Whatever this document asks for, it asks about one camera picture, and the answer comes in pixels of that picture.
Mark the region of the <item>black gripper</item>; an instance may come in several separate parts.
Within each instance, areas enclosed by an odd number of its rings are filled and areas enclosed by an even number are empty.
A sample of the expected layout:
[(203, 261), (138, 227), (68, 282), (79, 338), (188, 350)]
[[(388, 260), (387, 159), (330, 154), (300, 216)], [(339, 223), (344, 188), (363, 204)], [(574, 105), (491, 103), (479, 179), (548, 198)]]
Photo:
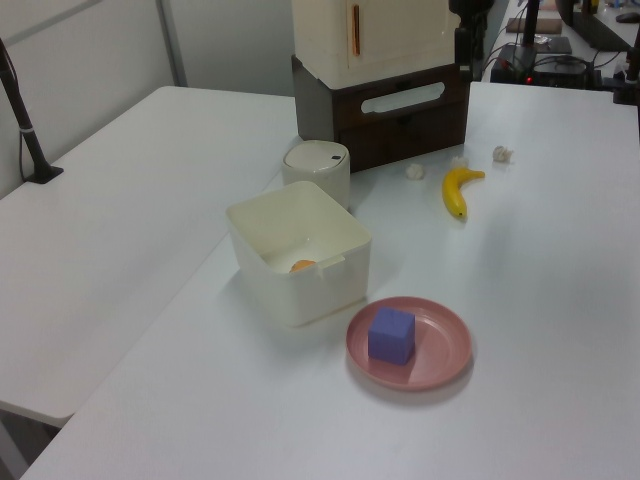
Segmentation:
[[(454, 63), (461, 71), (471, 70), (472, 60), (484, 59), (484, 29), (487, 28), (487, 17), (493, 7), (493, 0), (449, 0), (449, 10), (460, 19), (459, 27), (454, 32)], [(474, 30), (471, 44), (471, 31)]]

